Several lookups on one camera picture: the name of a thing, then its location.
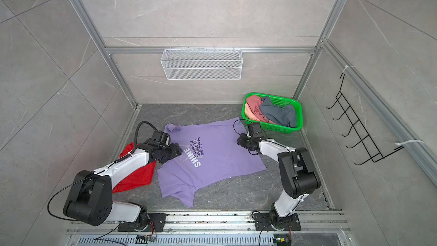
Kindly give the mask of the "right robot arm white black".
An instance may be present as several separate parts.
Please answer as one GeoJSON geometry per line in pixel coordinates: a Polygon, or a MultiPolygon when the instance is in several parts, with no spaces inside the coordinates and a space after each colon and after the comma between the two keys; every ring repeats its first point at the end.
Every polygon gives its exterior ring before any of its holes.
{"type": "Polygon", "coordinates": [[[269,213],[254,213],[254,221],[261,225],[261,230],[299,231],[296,210],[310,194],[321,187],[321,180],[309,151],[248,134],[240,135],[237,144],[247,149],[250,154],[262,154],[274,159],[279,166],[283,187],[281,195],[272,204],[269,213]]]}

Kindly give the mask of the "purple t shirt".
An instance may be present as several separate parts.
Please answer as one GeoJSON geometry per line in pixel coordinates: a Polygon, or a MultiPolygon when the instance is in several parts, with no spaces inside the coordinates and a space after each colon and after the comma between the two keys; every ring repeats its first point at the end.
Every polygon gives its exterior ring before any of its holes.
{"type": "Polygon", "coordinates": [[[195,193],[224,179],[266,170],[259,155],[237,144],[245,127],[239,118],[201,125],[167,124],[165,132],[182,154],[161,166],[158,183],[162,197],[174,197],[193,207],[195,193]]]}

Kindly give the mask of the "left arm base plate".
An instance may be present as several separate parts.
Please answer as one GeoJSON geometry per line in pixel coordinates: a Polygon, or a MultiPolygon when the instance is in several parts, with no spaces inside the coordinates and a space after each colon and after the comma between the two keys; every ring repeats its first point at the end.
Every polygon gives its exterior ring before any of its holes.
{"type": "Polygon", "coordinates": [[[118,232],[162,232],[166,223],[167,214],[152,213],[142,214],[135,222],[122,222],[118,227],[118,232]]]}

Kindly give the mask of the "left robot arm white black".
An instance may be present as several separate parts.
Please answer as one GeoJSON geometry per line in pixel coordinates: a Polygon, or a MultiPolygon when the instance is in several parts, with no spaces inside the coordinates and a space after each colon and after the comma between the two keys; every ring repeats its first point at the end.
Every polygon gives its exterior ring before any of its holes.
{"type": "Polygon", "coordinates": [[[99,226],[105,222],[133,223],[144,229],[147,208],[135,203],[116,202],[113,189],[136,170],[158,161],[163,164],[182,154],[178,143],[157,146],[140,144],[127,155],[92,172],[79,172],[69,190],[63,214],[71,219],[99,226]]]}

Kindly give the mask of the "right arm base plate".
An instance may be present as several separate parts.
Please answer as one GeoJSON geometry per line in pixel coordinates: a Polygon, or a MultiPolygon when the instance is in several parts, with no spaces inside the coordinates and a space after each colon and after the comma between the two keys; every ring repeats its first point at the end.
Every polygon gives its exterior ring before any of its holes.
{"type": "Polygon", "coordinates": [[[251,218],[255,223],[257,231],[301,231],[300,220],[298,214],[284,218],[279,217],[272,211],[269,213],[261,213],[259,211],[253,211],[251,218]]]}

